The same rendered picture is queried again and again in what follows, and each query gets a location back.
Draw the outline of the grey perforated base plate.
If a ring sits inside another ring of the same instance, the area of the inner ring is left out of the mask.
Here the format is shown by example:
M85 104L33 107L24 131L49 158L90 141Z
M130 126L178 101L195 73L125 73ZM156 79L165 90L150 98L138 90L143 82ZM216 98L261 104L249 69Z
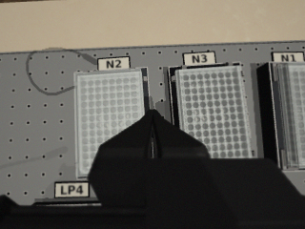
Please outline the grey perforated base plate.
M0 52L0 196L19 205L98 200L54 198L54 182L75 177L73 73L97 71L97 58L129 56L148 67L151 109L171 122L167 69L186 52L241 62L254 158L264 158L256 69L271 52L304 52L305 40L255 41Z

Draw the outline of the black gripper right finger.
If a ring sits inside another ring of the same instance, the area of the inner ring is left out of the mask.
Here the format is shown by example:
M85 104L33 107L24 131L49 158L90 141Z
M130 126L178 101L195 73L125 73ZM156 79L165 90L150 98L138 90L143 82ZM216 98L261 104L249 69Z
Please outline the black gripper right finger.
M205 144L174 126L156 109L152 109L152 144L153 158L211 158Z

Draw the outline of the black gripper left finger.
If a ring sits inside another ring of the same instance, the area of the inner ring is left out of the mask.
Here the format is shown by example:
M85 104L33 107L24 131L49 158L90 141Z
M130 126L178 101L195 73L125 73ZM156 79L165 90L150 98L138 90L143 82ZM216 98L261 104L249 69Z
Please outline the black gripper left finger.
M101 156L143 156L143 158L152 158L152 144L153 109L149 109L133 125L102 143L94 159Z

